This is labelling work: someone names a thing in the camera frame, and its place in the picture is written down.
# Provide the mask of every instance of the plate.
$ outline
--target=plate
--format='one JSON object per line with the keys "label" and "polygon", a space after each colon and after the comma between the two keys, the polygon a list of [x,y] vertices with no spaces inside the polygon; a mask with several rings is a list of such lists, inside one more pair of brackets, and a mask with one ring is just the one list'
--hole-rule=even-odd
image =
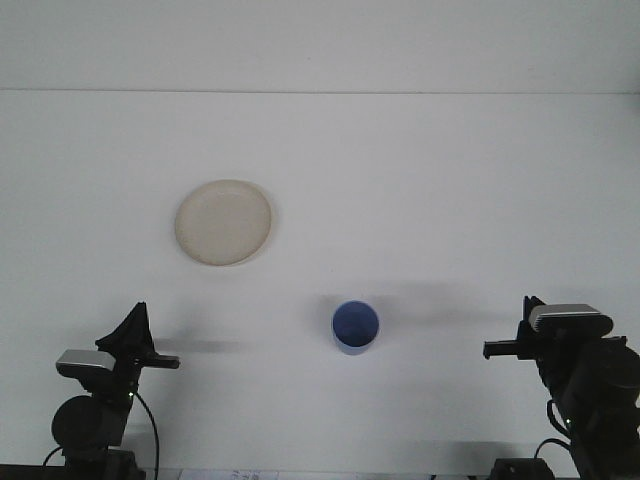
{"label": "plate", "polygon": [[241,262],[264,244],[271,207],[260,190],[240,180],[207,183],[182,202],[175,223],[180,247],[207,265]]}

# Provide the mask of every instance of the white wall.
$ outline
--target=white wall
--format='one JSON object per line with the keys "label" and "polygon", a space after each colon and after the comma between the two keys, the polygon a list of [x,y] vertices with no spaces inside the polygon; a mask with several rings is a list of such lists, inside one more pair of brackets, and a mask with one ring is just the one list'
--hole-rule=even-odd
{"label": "white wall", "polygon": [[0,86],[637,92],[635,0],[0,2]]}
{"label": "white wall", "polygon": [[[630,61],[636,52],[626,48],[638,40],[628,37],[627,25],[633,15],[635,24],[640,19],[637,4],[579,9],[608,12],[603,41],[619,44],[619,55],[576,66],[600,72],[597,81],[575,82],[567,74],[530,83],[509,70],[513,75],[500,83],[491,75],[503,78],[501,65],[535,44],[526,37],[518,43],[507,30],[503,38],[514,41],[495,51],[484,80],[472,75],[473,50],[461,54],[461,70],[451,75],[442,71],[446,60],[437,64],[436,83],[394,77],[391,60],[367,76],[369,42],[345,43],[362,53],[361,64],[347,62],[361,55],[344,48],[327,53],[316,64],[325,77],[299,66],[291,76],[275,67],[271,75],[266,66],[293,58],[275,47],[296,50],[302,38],[283,22],[258,29],[274,48],[256,42],[264,68],[249,66],[255,75],[246,78],[254,83],[246,84],[233,68],[226,79],[216,76],[224,69],[197,70],[203,54],[193,42],[198,32],[214,35],[205,28],[206,12],[249,42],[233,12],[267,18],[262,4],[218,4],[226,22],[196,4],[147,5],[147,16],[137,7],[48,5],[0,8],[0,35],[17,48],[0,51],[0,462],[41,461],[53,446],[55,410],[81,393],[56,374],[55,360],[66,348],[90,348],[138,300],[148,302],[158,349],[183,360],[178,371],[142,376],[166,467],[486,473],[496,456],[531,455],[553,434],[534,365],[481,356],[483,341],[513,337],[523,295],[590,303],[638,348],[638,95],[51,91],[431,90],[447,78],[460,91],[629,91],[637,58]],[[374,5],[370,22],[398,12],[413,19],[414,32],[433,22],[428,8],[449,9],[437,2]],[[516,18],[512,5],[493,2],[487,9],[501,12],[500,25],[508,25]],[[537,19],[531,25],[543,17],[566,24],[583,18],[574,15],[578,4],[554,5],[555,16],[518,8]],[[292,2],[271,8],[273,18],[297,8],[307,19],[319,15],[318,25],[377,38],[371,23],[345,13],[356,6],[362,8]],[[154,70],[157,59],[183,51],[151,40],[145,58],[155,60],[149,68],[140,63],[147,33],[166,31],[145,22],[163,9],[167,25],[175,21],[184,32],[184,51],[193,58],[183,61],[191,69]],[[410,15],[412,9],[423,9],[422,16]],[[128,27],[118,33],[114,18],[122,12]],[[189,18],[200,27],[183,28]],[[45,34],[54,20],[58,37]],[[464,43],[463,30],[448,21],[435,44]],[[502,35],[493,21],[474,25]],[[97,28],[103,22],[104,30]],[[380,41],[414,62],[415,50],[392,41],[407,29],[385,31],[389,37]],[[26,32],[43,37],[35,41]],[[121,55],[97,60],[94,47],[107,45],[109,36],[122,42]],[[553,71],[560,46],[578,55],[580,48],[563,38],[548,40],[540,68]],[[242,58],[233,50],[237,43],[229,45],[230,52],[214,50],[211,65]],[[42,90],[14,89],[32,87]],[[173,236],[184,196],[217,178],[263,186],[276,214],[260,254],[229,268],[191,261]],[[359,357],[340,353],[329,331],[333,310],[349,298],[370,302],[382,317],[376,344]],[[152,463],[152,435],[139,408],[126,446],[142,465]],[[556,474],[572,473],[562,452],[547,452]]]}

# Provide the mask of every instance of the cable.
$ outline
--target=cable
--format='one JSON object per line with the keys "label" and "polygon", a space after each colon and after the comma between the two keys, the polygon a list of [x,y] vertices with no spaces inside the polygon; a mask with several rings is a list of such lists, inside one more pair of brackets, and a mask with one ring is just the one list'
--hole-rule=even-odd
{"label": "cable", "polygon": [[569,438],[569,430],[567,430],[562,424],[556,419],[556,416],[553,414],[553,400],[549,400],[547,402],[547,418],[553,425],[558,433],[561,433],[565,437]]}
{"label": "cable", "polygon": [[156,461],[153,469],[154,470],[153,480],[158,480],[158,470],[160,468],[160,438],[158,437],[158,427],[156,426],[156,421],[154,420],[153,414],[151,413],[151,410],[149,409],[149,406],[147,405],[147,403],[142,399],[142,397],[138,392],[134,392],[134,395],[138,400],[140,400],[140,403],[142,404],[144,409],[147,411],[147,414],[151,419],[151,425],[153,426],[153,437],[155,438],[155,441],[156,441]]}
{"label": "cable", "polygon": [[49,452],[49,455],[47,455],[47,457],[44,459],[44,462],[42,462],[42,466],[46,467],[47,463],[49,463],[49,460],[51,460],[51,457],[53,457],[60,450],[62,450],[62,447],[57,447],[51,450],[51,452]]}
{"label": "cable", "polygon": [[546,440],[543,440],[542,443],[540,443],[540,445],[538,445],[538,448],[536,448],[536,453],[533,456],[533,458],[538,458],[538,454],[540,453],[540,449],[545,446],[547,443],[553,443],[555,445],[559,445],[562,448],[564,448],[567,452],[570,452],[571,447],[567,442],[563,442],[562,440],[558,440],[557,438],[547,438]]}

